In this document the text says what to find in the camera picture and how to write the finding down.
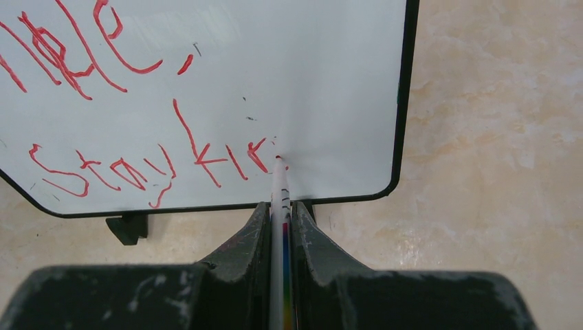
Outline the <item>red capped white marker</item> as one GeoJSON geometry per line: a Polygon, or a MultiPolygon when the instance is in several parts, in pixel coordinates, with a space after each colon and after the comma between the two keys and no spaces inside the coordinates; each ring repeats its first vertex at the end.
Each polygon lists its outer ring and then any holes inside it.
{"type": "Polygon", "coordinates": [[[291,201],[286,165],[280,155],[275,157],[271,198],[269,328],[294,329],[292,267],[289,243],[291,201]]]}

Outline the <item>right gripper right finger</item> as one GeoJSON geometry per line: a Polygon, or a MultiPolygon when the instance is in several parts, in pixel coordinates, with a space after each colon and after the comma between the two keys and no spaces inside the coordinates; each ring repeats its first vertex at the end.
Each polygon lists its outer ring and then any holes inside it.
{"type": "Polygon", "coordinates": [[[300,329],[534,329],[516,287],[492,272],[374,270],[291,212],[300,329]]]}

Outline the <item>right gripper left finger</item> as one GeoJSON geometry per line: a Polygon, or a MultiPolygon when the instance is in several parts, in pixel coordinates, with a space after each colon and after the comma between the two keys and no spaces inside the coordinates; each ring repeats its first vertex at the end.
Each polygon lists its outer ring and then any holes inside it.
{"type": "Polygon", "coordinates": [[[269,208],[195,263],[60,265],[32,272],[2,329],[265,329],[269,208]]]}

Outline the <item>black framed whiteboard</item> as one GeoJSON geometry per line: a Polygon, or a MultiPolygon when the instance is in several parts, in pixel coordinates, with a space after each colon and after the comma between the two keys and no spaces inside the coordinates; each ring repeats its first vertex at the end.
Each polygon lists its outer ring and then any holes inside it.
{"type": "Polygon", "coordinates": [[[1,178],[61,218],[370,201],[418,1],[2,1],[1,178]]]}

